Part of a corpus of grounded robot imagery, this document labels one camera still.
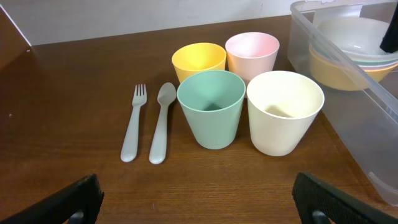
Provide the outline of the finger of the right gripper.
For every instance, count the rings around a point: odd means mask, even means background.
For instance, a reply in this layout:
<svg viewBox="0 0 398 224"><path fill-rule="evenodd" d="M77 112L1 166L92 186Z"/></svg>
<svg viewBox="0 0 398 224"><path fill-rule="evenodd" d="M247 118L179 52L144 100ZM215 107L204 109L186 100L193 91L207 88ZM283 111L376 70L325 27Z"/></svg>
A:
<svg viewBox="0 0 398 224"><path fill-rule="evenodd" d="M397 51L398 45L398 6L394 11L394 15L391 19L391 23L386 31L385 36L382 39L380 48L387 53L394 53Z"/></svg>

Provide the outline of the white plastic bowl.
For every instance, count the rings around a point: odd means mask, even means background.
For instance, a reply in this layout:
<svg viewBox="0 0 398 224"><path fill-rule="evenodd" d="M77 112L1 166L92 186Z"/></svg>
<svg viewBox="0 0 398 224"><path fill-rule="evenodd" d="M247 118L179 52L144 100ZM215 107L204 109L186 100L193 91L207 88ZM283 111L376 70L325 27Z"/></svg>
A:
<svg viewBox="0 0 398 224"><path fill-rule="evenodd" d="M396 59L397 52L387 53L380 44L389 24L364 17L337 17L322 22L317 29L346 55L363 59Z"/></svg>

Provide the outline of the yellow plastic bowl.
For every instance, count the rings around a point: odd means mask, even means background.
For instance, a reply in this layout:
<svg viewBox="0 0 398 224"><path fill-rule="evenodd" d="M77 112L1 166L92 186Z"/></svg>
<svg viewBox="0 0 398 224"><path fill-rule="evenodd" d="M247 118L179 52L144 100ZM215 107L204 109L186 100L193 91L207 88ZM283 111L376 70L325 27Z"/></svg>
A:
<svg viewBox="0 0 398 224"><path fill-rule="evenodd" d="M312 45L310 52L310 72L316 81L330 88L343 91L358 91L369 88L369 85L359 78L361 72L367 73L377 83L385 78L394 68L383 70L363 70L352 60L328 60L317 52L314 52Z"/></svg>

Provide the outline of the cream plastic cup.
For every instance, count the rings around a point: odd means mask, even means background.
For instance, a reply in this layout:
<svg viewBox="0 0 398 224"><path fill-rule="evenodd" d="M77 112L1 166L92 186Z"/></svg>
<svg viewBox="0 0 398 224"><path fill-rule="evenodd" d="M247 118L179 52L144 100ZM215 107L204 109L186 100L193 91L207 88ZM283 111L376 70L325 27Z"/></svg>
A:
<svg viewBox="0 0 398 224"><path fill-rule="evenodd" d="M291 153L325 102L312 79L282 70L254 77L246 93L251 141L269 156Z"/></svg>

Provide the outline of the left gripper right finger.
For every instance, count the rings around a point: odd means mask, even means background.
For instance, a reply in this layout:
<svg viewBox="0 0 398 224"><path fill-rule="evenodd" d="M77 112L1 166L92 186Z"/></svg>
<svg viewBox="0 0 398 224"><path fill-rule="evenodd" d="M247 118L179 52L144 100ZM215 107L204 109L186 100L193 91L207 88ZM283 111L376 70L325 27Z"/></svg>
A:
<svg viewBox="0 0 398 224"><path fill-rule="evenodd" d="M306 172L297 174L292 196L302 223L397 224L397 218Z"/></svg>

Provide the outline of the pink plastic cup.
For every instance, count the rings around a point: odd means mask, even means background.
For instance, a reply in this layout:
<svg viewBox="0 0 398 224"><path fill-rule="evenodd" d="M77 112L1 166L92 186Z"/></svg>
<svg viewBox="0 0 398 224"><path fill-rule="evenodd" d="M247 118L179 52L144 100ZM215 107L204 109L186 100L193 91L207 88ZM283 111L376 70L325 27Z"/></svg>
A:
<svg viewBox="0 0 398 224"><path fill-rule="evenodd" d="M228 70L240 76L246 85L257 75L272 71L280 43L273 35L245 32L225 43Z"/></svg>

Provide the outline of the green plastic cup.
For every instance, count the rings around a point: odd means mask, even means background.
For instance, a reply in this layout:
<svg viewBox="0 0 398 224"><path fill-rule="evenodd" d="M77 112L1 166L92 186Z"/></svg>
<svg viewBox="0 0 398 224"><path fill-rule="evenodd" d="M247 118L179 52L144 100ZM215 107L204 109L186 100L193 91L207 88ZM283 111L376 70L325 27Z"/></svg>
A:
<svg viewBox="0 0 398 224"><path fill-rule="evenodd" d="M217 150L235 139L246 84L226 70L207 70L186 78L177 99L199 145Z"/></svg>

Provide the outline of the pink plastic bowl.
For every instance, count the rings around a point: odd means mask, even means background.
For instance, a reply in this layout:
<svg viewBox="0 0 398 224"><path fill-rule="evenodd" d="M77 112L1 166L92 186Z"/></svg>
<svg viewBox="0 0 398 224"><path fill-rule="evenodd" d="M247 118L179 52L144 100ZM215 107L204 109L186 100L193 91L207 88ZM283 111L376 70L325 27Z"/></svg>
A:
<svg viewBox="0 0 398 224"><path fill-rule="evenodd" d="M397 66L397 61L392 62L378 62L378 63L357 63L363 70L383 70L386 68L394 68Z"/></svg>

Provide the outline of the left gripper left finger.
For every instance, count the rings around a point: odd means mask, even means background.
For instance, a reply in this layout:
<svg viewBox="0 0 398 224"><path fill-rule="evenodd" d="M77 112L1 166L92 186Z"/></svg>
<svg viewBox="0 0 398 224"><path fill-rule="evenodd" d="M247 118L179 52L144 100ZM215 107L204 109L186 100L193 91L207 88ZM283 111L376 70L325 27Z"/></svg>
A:
<svg viewBox="0 0 398 224"><path fill-rule="evenodd" d="M90 174L1 223L95 223L103 199L97 175Z"/></svg>

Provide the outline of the yellow plastic cup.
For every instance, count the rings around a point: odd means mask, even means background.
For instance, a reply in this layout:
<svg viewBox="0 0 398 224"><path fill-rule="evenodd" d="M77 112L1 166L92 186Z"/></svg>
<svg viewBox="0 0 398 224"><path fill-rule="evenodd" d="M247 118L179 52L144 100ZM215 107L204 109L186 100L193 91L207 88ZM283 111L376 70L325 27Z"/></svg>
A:
<svg viewBox="0 0 398 224"><path fill-rule="evenodd" d="M186 45L172 55L179 82L205 70L224 70L227 53L217 44L200 42Z"/></svg>

